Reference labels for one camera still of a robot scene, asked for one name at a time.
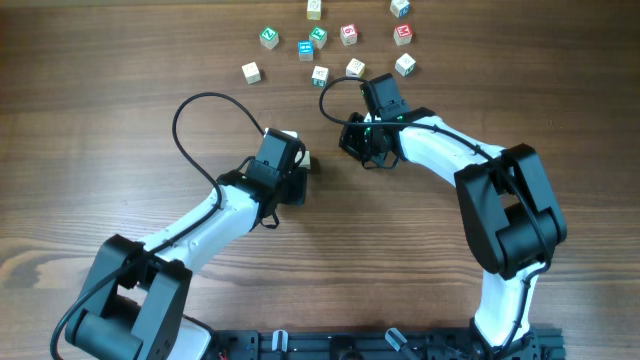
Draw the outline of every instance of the wooden block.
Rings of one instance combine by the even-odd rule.
[[[413,58],[409,56],[409,54],[404,54],[400,56],[400,59],[396,61],[396,70],[402,76],[409,75],[413,71],[413,69],[415,69],[415,67],[416,67],[416,61],[413,60]]]
[[[279,41],[278,32],[268,26],[260,33],[260,44],[269,50],[278,45]]]
[[[401,18],[409,13],[409,0],[391,0],[391,12],[397,18]]]
[[[242,67],[242,72],[244,73],[244,77],[247,79],[247,84],[253,84],[254,82],[260,81],[260,70],[258,70],[258,65],[255,62],[249,63]]]
[[[307,1],[307,19],[320,20],[322,17],[322,0]]]
[[[313,61],[313,43],[311,41],[298,41],[298,54],[300,61]]]
[[[411,30],[409,24],[398,25],[393,31],[393,38],[398,46],[410,43],[412,37],[413,30]]]
[[[358,29],[354,24],[345,25],[340,28],[340,39],[345,46],[358,42]]]
[[[309,41],[311,41],[316,48],[322,49],[327,42],[327,37],[327,30],[316,26],[311,31],[311,34],[309,34]]]
[[[364,74],[364,63],[356,58],[351,59],[347,65],[347,76],[361,77]]]
[[[329,80],[329,69],[323,68],[322,66],[316,66],[313,69],[313,74],[311,74],[311,83],[313,86],[317,87],[325,87],[327,86],[327,81]]]

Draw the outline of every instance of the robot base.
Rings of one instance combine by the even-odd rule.
[[[436,329],[404,332],[408,346],[419,359],[466,360],[474,357],[468,328]],[[531,327],[529,345],[507,357],[510,360],[564,360],[566,352],[560,329]],[[406,360],[385,340],[385,333],[291,333],[287,352],[272,351],[273,334],[257,331],[217,331],[215,345],[203,359],[226,356],[228,360]],[[361,357],[346,355],[344,349],[357,350]]]

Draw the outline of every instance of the wood grain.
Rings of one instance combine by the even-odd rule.
[[[639,14],[631,1],[420,1],[406,19],[413,43],[397,47],[387,1],[326,1],[319,23],[302,1],[0,11],[0,358],[46,358],[99,245],[156,231],[210,191],[170,136],[176,107],[205,90],[235,97],[264,127],[300,132],[319,162],[303,207],[282,207],[277,231],[237,239],[196,277],[189,315],[217,329],[464,326],[481,271],[453,189],[411,164],[361,169],[311,86],[314,65],[335,78],[357,57],[372,78],[408,52],[417,71],[396,79],[413,107],[543,159],[569,238],[531,321],[563,328],[570,359],[636,359]],[[361,32],[355,46],[339,40],[347,23]],[[316,24],[330,39],[301,63],[296,42]],[[266,25],[280,31],[274,51],[258,41]],[[249,86],[251,61],[263,81]],[[328,96],[332,114],[364,110],[354,87]],[[181,121],[212,174],[260,143],[219,100]]]

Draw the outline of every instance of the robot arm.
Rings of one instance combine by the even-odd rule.
[[[410,111],[391,74],[364,82],[361,90],[369,114],[351,115],[340,147],[363,166],[371,161],[380,168],[393,152],[456,187],[467,242],[484,269],[482,300],[471,322],[482,343],[482,356],[504,358],[522,349],[528,341],[533,288],[538,274],[550,265],[544,250],[551,249],[552,255],[567,235],[537,154],[524,144],[505,149],[477,141],[447,126],[429,109]],[[502,206],[500,196],[513,189],[496,167],[512,178],[524,203]],[[525,207],[531,210],[544,239],[539,239]],[[397,334],[388,335],[393,339]],[[398,342],[389,342],[400,351]]]
[[[214,190],[200,205],[167,228],[134,242],[116,235],[98,251],[80,297],[108,274],[127,268],[100,288],[67,323],[70,344],[99,359],[199,359],[212,344],[211,332],[183,316],[191,277],[233,239],[275,215],[279,204],[302,205],[308,153],[287,133],[268,129],[255,158],[217,179],[220,208],[159,252],[153,249],[203,219],[217,203]],[[147,291],[142,305],[118,295],[118,288]]]

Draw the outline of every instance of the white cube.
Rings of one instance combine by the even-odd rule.
[[[247,84],[260,81],[260,70],[258,70],[258,65],[255,62],[244,65],[242,72],[244,72],[244,77],[247,79]]]
[[[342,43],[347,45],[353,45],[358,42],[358,30],[354,24],[345,25],[340,28],[340,39]]]
[[[409,0],[391,0],[391,12],[397,18],[401,18],[409,13]]]
[[[268,26],[260,33],[260,44],[269,50],[278,45],[279,41],[278,32]]]
[[[413,37],[413,30],[409,24],[398,25],[393,31],[393,38],[396,40],[396,45],[405,45],[411,42]]]
[[[413,69],[415,69],[415,67],[416,67],[416,61],[413,60],[413,58],[409,56],[409,54],[404,54],[400,56],[400,59],[396,61],[396,70],[402,76],[409,75],[413,71]]]
[[[300,61],[313,61],[313,43],[309,40],[298,41]]]
[[[364,74],[364,63],[356,58],[351,59],[347,65],[347,76],[361,77]]]
[[[325,87],[327,86],[327,80],[329,80],[329,69],[322,66],[316,66],[311,74],[311,83],[313,86]]]
[[[322,17],[322,0],[307,1],[307,19],[320,20]]]
[[[314,27],[309,34],[309,41],[311,41],[316,48],[322,49],[327,42],[327,30],[318,26]]]

